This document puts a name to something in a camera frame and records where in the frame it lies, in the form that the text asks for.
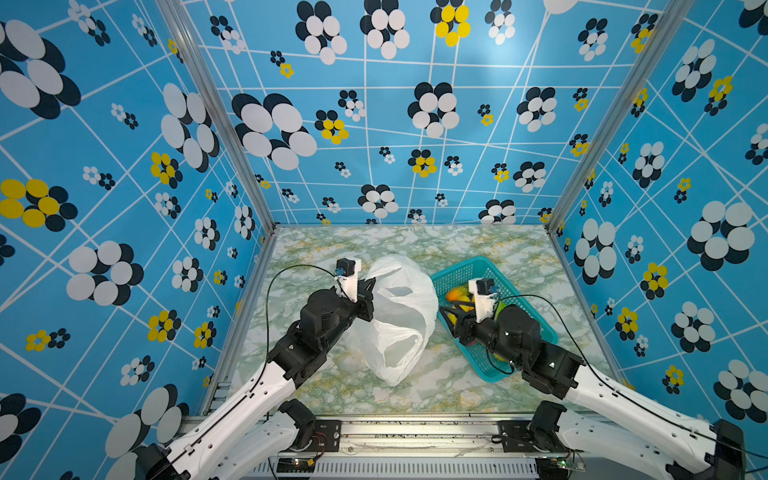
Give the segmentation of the green orange papaya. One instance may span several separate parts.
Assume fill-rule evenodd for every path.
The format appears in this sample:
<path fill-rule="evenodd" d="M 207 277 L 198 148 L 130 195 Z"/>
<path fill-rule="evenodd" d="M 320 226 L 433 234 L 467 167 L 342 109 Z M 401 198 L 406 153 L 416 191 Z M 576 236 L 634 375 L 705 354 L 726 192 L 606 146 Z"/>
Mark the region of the green orange papaya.
<path fill-rule="evenodd" d="M 460 285 L 445 294 L 445 299 L 449 303 L 457 301 L 469 302 L 471 300 L 471 293 L 467 285 Z"/>

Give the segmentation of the teal plastic basket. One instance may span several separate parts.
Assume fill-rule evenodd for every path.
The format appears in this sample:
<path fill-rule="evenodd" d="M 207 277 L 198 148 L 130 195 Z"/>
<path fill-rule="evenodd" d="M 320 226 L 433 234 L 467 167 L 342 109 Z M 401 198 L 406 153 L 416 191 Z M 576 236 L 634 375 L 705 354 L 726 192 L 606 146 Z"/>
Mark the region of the teal plastic basket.
<path fill-rule="evenodd" d="M 475 306 L 480 306 L 480 317 L 499 318 L 508 306 L 515 305 L 541 326 L 541 339 L 552 344 L 558 334 L 518 291 L 513 283 L 488 258 L 478 256 L 464 260 L 431 276 L 439 301 L 438 320 L 453 337 L 461 353 L 474 372 L 487 383 L 498 383 L 512 375 L 512 367 L 502 357 L 490 353 L 486 347 L 470 338 L 477 320 Z"/>

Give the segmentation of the white plastic bag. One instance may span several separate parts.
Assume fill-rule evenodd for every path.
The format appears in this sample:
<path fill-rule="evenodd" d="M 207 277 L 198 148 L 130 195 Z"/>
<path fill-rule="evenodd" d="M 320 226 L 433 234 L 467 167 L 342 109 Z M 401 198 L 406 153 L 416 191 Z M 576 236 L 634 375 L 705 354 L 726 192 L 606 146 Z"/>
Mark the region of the white plastic bag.
<path fill-rule="evenodd" d="M 418 363 L 432 336 L 438 298 L 431 278 L 403 255 L 376 260 L 373 319 L 357 320 L 345 334 L 348 348 L 390 386 L 401 383 Z"/>

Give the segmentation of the green fruit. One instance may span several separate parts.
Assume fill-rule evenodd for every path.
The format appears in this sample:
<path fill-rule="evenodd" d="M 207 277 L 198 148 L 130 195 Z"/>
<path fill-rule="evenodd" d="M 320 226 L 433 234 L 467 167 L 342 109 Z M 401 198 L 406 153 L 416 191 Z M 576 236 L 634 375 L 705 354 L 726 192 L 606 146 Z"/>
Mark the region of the green fruit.
<path fill-rule="evenodd" d="M 499 301 L 495 305 L 494 316 L 495 320 L 498 319 L 499 314 L 506 308 L 506 304 L 503 301 Z"/>

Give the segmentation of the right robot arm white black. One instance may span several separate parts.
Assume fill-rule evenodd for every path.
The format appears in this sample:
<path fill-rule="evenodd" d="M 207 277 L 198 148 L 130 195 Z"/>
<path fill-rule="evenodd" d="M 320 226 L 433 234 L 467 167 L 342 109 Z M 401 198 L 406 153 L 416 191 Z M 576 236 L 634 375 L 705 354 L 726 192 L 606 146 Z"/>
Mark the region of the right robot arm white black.
<path fill-rule="evenodd" d="M 463 301 L 439 309 L 451 335 L 508 363 L 550 395 L 528 430 L 537 448 L 588 452 L 654 479 L 743 479 L 744 434 L 671 410 L 599 372 L 581 356 L 545 341 L 528 312 L 509 305 L 477 318 Z"/>

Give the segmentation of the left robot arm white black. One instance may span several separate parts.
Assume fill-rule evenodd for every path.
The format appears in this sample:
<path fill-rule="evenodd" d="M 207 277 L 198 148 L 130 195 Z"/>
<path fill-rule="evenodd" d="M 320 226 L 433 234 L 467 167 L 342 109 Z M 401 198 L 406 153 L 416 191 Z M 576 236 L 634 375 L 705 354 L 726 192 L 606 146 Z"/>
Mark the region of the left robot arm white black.
<path fill-rule="evenodd" d="M 131 479 L 240 479 L 312 435 L 315 417 L 293 394 L 357 319 L 373 318 L 375 279 L 342 277 L 313 292 L 265 363 L 213 414 L 169 446 L 141 447 Z"/>

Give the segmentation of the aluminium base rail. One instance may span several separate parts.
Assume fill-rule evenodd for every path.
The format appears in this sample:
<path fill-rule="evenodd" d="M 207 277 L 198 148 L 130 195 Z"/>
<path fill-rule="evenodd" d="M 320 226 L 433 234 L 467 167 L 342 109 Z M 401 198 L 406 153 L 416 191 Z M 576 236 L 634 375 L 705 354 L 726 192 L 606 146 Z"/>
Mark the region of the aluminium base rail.
<path fill-rule="evenodd" d="M 494 418 L 341 422 L 338 452 L 279 452 L 240 479 L 654 479 L 588 452 L 505 453 Z"/>

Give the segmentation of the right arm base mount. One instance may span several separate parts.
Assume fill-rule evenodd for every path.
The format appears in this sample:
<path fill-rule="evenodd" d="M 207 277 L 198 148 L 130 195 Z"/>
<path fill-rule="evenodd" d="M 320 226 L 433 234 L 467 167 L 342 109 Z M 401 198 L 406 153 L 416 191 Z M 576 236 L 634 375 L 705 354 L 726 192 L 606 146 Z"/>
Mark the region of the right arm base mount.
<path fill-rule="evenodd" d="M 499 421 L 491 442 L 500 444 L 505 453 L 566 453 L 572 450 L 566 432 L 573 431 L 581 420 L 581 415 L 562 404 L 542 401 L 530 420 Z"/>

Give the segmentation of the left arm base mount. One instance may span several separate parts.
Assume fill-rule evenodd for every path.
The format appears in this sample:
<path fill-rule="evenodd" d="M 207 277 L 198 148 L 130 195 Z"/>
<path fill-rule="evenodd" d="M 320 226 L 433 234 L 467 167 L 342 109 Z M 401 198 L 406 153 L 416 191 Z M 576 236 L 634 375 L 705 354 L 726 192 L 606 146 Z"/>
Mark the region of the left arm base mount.
<path fill-rule="evenodd" d="M 319 455 L 338 452 L 342 422 L 336 419 L 318 419 L 297 429 L 297 435 L 280 454 Z"/>

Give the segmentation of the left aluminium corner post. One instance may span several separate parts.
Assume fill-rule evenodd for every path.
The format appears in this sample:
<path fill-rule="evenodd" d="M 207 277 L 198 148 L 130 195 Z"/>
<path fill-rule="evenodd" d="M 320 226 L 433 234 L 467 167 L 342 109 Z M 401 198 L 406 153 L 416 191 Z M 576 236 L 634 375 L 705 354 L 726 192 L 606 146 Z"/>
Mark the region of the left aluminium corner post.
<path fill-rule="evenodd" d="M 235 128 L 228 119 L 225 105 L 218 94 L 210 69 L 204 60 L 203 51 L 194 40 L 191 23 L 186 18 L 186 12 L 180 1 L 159 0 L 157 4 L 173 39 L 177 42 L 185 58 L 189 74 L 261 221 L 265 236 L 269 239 L 274 233 L 275 221 L 266 200 L 259 191 L 255 174 L 246 158 L 245 150 L 238 140 Z"/>

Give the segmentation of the aluminium corner post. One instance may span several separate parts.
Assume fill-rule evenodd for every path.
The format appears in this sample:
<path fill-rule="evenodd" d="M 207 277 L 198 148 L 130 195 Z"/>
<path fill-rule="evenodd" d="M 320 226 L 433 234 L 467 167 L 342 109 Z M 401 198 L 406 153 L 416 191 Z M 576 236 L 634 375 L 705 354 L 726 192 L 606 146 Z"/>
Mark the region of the aluminium corner post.
<path fill-rule="evenodd" d="M 275 221 L 266 200 L 259 191 L 255 174 L 246 158 L 245 150 L 238 140 L 235 128 L 228 119 L 225 105 L 218 94 L 210 69 L 204 60 L 203 51 L 194 40 L 191 23 L 186 18 L 186 12 L 180 1 L 159 0 L 157 4 L 173 39 L 177 42 L 185 58 L 189 74 L 261 221 L 265 236 L 269 239 L 274 233 Z"/>
<path fill-rule="evenodd" d="M 596 130 L 586 156 L 574 170 L 553 209 L 552 217 L 546 225 L 546 231 L 551 237 L 556 236 L 557 228 L 575 204 L 584 181 L 596 167 L 605 149 L 614 138 L 633 100 L 645 86 L 694 3 L 694 0 L 669 1 L 662 11 L 653 37 L 633 64 L 617 96 Z"/>

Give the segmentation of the right aluminium corner post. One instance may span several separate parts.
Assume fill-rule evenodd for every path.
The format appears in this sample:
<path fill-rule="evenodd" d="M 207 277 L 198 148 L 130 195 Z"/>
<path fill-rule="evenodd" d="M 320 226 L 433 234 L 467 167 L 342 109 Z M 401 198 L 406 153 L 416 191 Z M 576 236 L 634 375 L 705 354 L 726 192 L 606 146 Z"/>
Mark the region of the right aluminium corner post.
<path fill-rule="evenodd" d="M 694 0 L 669 1 L 662 11 L 653 37 L 633 64 L 617 96 L 596 130 L 586 156 L 574 170 L 553 209 L 552 217 L 546 225 L 546 231 L 551 237 L 556 236 L 557 228 L 575 204 L 584 181 L 596 167 L 605 149 L 614 138 L 633 100 L 645 86 L 694 3 Z"/>

